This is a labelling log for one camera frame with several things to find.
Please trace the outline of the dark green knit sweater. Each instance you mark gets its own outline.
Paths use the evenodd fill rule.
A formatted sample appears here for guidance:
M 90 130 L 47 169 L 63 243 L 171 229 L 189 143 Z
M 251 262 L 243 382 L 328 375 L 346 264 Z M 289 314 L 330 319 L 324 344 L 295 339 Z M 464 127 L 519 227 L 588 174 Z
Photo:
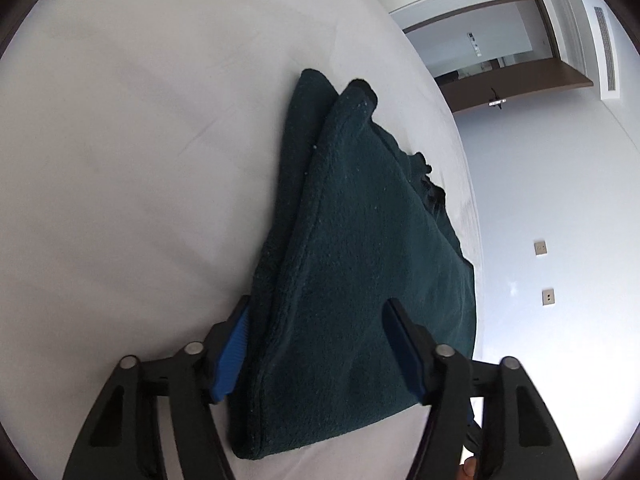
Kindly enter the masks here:
M 400 301 L 433 337 L 474 348 L 474 270 L 423 155 L 372 118 L 361 79 L 299 77 L 286 113 L 272 225 L 250 288 L 247 355 L 229 396 L 244 460 L 363 428 L 416 403 L 382 324 Z

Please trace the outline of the white bed sheet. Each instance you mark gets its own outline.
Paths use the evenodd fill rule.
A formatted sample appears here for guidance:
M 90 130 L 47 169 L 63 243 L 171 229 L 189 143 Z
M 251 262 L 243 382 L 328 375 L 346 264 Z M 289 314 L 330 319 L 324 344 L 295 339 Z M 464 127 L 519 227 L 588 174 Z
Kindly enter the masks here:
M 454 118 L 378 0 L 39 0 L 1 60 L 1 421 L 62 477 L 118 360 L 204 336 L 247 291 L 302 70 L 366 80 L 474 266 Z

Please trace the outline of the brown wooden door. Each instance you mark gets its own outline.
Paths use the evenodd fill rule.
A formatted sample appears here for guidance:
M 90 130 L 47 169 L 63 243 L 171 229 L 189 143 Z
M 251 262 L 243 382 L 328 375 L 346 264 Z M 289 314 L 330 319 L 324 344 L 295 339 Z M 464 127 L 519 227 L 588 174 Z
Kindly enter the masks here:
M 544 0 L 492 0 L 404 29 L 450 110 L 500 110 L 548 91 L 590 88 L 583 68 L 561 58 Z

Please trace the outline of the ceiling air vent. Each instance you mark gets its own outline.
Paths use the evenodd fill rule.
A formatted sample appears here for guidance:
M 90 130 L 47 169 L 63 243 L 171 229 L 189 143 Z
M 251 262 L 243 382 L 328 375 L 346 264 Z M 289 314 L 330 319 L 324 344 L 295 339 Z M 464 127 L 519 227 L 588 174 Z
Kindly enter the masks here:
M 604 10 L 600 6 L 594 8 L 594 13 L 596 14 L 602 41 L 606 91 L 608 93 L 615 93 L 617 91 L 615 52 L 611 41 L 610 30 L 608 29 L 608 21 L 606 20 Z

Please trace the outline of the wall socket plate lower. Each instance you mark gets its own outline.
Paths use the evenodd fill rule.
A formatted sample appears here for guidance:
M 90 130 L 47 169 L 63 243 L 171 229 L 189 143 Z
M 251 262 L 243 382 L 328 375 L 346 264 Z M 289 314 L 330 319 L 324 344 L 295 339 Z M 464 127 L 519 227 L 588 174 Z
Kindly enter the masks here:
M 550 306 L 550 304 L 554 304 L 555 303 L 554 289 L 553 288 L 544 289 L 541 292 L 541 298 L 542 298 L 542 304 L 544 306 Z

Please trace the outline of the wall socket plate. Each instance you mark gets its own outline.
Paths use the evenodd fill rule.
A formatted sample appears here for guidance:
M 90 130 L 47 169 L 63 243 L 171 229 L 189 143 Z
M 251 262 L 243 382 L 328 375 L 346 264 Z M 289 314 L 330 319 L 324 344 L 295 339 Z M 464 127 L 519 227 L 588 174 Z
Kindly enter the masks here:
M 550 306 L 550 304 L 554 304 L 555 303 L 554 289 L 553 288 L 544 289 L 541 292 L 541 298 L 542 298 L 542 304 L 544 306 Z
M 548 254 L 547 243 L 544 240 L 535 240 L 534 251 L 536 256 L 547 255 Z

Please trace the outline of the wall socket plate upper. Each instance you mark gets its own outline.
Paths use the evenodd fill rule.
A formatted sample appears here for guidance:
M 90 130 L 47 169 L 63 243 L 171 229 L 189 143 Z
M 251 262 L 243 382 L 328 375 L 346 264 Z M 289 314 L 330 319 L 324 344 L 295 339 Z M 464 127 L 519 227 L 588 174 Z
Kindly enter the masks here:
M 536 256 L 547 255 L 548 254 L 547 243 L 544 240 L 535 240 L 534 251 Z

